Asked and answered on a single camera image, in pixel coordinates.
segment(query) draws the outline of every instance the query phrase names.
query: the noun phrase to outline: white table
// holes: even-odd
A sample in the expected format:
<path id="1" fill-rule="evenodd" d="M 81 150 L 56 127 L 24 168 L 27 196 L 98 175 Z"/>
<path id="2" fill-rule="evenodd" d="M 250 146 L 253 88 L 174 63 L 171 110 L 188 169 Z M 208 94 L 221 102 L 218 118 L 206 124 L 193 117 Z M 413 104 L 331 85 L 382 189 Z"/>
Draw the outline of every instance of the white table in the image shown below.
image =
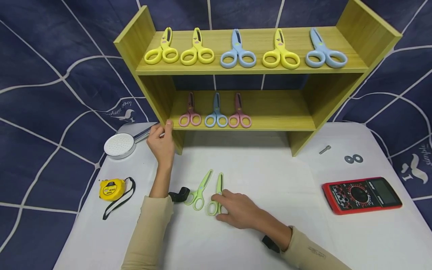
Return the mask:
<path id="1" fill-rule="evenodd" d="M 147 125 L 134 124 L 122 130 L 134 135 Z M 319 155 L 326 145 L 332 148 Z M 223 172 L 225 188 L 247 194 L 258 206 L 297 226 L 355 270 L 430 269 L 432 233 L 365 126 L 326 124 L 297 158 L 286 146 L 284 133 L 191 133 L 183 155 L 175 158 L 170 190 L 178 192 L 182 186 L 195 190 L 212 168 L 213 177 L 204 191 L 206 205 L 216 190 L 218 173 Z M 343 157 L 353 154 L 360 154 L 364 162 L 346 163 Z M 124 160 L 105 160 L 97 179 L 131 176 L 137 190 L 103 221 L 108 202 L 99 199 L 95 181 L 55 269 L 120 268 L 156 166 L 145 142 Z M 331 212 L 321 184 L 374 176 L 390 182 L 402 208 L 346 216 Z M 205 209 L 194 211 L 192 206 L 177 204 L 165 235 L 161 268 L 287 269 L 260 243 L 261 238 L 257 232 L 216 221 Z"/>

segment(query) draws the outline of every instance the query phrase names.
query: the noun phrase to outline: sleeve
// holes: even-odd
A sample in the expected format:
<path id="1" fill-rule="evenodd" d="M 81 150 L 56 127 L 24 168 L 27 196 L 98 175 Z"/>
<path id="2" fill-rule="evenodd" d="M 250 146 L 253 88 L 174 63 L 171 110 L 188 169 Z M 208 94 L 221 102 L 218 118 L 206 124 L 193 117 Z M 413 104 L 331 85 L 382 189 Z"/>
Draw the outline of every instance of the sleeve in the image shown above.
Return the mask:
<path id="1" fill-rule="evenodd" d="M 291 228 L 291 242 L 287 251 L 281 252 L 282 258 L 290 265 L 301 270 L 351 270 L 296 227 Z"/>
<path id="2" fill-rule="evenodd" d="M 141 215 L 130 239 L 121 270 L 156 270 L 162 241 L 173 213 L 171 197 L 144 197 Z"/>

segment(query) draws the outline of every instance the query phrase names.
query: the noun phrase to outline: hand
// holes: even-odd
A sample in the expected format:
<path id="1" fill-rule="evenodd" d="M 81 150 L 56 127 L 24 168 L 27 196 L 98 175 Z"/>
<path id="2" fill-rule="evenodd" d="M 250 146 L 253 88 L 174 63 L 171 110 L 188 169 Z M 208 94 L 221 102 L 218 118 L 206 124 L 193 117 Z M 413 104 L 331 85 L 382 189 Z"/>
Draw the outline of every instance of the hand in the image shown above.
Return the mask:
<path id="1" fill-rule="evenodd" d="M 227 189 L 222 191 L 222 195 L 213 195 L 212 200 L 228 210 L 228 214 L 219 214 L 216 219 L 238 229 L 258 230 L 260 221 L 268 214 L 254 204 L 248 196 L 240 193 L 234 194 Z"/>
<path id="2" fill-rule="evenodd" d="M 171 168 L 174 161 L 174 141 L 172 139 L 172 121 L 167 120 L 165 129 L 161 124 L 151 127 L 150 135 L 147 138 L 147 144 L 153 155 L 155 155 L 159 166 Z"/>

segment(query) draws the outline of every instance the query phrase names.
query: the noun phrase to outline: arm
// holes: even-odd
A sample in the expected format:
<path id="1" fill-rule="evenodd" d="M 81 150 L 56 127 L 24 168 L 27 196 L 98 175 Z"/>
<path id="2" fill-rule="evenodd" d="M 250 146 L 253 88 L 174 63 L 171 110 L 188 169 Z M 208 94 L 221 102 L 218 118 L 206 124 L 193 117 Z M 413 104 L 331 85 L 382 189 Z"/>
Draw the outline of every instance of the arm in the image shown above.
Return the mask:
<path id="1" fill-rule="evenodd" d="M 174 161 L 171 120 L 167 121 L 165 135 L 160 137 L 163 132 L 164 128 L 160 124 L 155 125 L 147 139 L 147 144 L 158 161 L 158 169 L 150 195 L 144 197 L 141 215 L 127 247 L 122 270 L 157 269 L 163 236 L 174 205 L 168 196 Z"/>
<path id="2" fill-rule="evenodd" d="M 275 242 L 282 258 L 289 264 L 302 270 L 350 270 L 297 228 L 284 225 L 260 209 L 248 196 L 225 189 L 222 195 L 213 195 L 212 200 L 228 210 L 228 214 L 217 215 L 217 220 L 239 229 L 255 229 L 264 233 Z"/>

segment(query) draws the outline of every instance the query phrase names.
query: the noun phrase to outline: screw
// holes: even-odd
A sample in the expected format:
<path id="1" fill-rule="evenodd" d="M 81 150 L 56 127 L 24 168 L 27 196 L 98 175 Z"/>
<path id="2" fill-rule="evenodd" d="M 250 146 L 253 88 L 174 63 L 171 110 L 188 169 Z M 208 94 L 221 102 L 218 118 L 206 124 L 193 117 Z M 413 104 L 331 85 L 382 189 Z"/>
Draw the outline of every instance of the screw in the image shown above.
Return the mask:
<path id="1" fill-rule="evenodd" d="M 320 155 L 322 155 L 325 151 L 331 149 L 330 145 L 327 145 L 324 149 L 321 150 Z"/>

